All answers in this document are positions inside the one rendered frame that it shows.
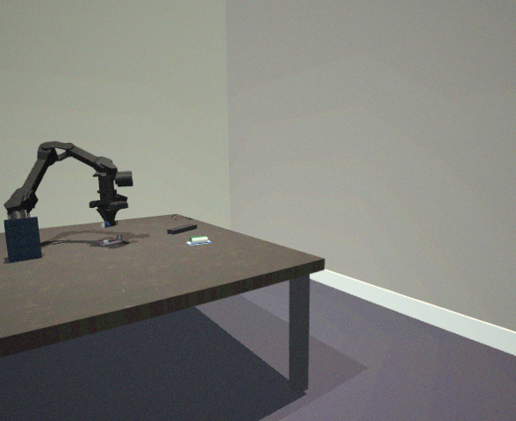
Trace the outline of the black and blue battery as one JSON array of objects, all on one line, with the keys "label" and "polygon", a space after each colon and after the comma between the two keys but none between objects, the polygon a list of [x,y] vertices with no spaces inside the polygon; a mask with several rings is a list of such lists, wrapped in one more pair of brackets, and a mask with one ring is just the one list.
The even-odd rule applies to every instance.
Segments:
[{"label": "black and blue battery", "polygon": [[[117,220],[115,220],[114,223],[113,223],[113,226],[115,226],[115,225],[118,225],[118,221]],[[102,223],[102,227],[103,228],[110,227],[109,222]]]}]

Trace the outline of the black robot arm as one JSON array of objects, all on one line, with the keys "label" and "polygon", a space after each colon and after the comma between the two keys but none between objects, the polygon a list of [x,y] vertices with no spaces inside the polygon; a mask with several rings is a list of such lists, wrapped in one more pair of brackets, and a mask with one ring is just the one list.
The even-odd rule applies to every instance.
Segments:
[{"label": "black robot arm", "polygon": [[[62,154],[57,154],[56,149],[66,150]],[[8,220],[19,218],[30,218],[32,208],[38,202],[35,195],[39,184],[43,179],[48,166],[57,161],[63,161],[68,157],[74,157],[79,161],[93,167],[96,173],[92,177],[98,177],[99,188],[114,187],[113,180],[118,187],[133,186],[132,171],[118,172],[117,167],[111,159],[103,156],[97,157],[92,153],[83,151],[72,143],[62,143],[59,141],[48,141],[39,145],[37,160],[32,171],[25,179],[23,187],[16,189],[11,198],[4,204],[8,211]]]}]

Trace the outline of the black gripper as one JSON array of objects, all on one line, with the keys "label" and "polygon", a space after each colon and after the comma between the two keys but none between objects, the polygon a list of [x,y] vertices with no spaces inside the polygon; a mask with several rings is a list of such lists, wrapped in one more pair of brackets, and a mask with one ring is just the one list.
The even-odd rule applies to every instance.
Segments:
[{"label": "black gripper", "polygon": [[104,222],[109,222],[110,226],[113,226],[114,219],[119,210],[129,208],[127,201],[114,202],[114,192],[117,192],[114,187],[99,188],[97,193],[100,193],[100,200],[90,201],[90,208],[97,207],[96,210]]}]

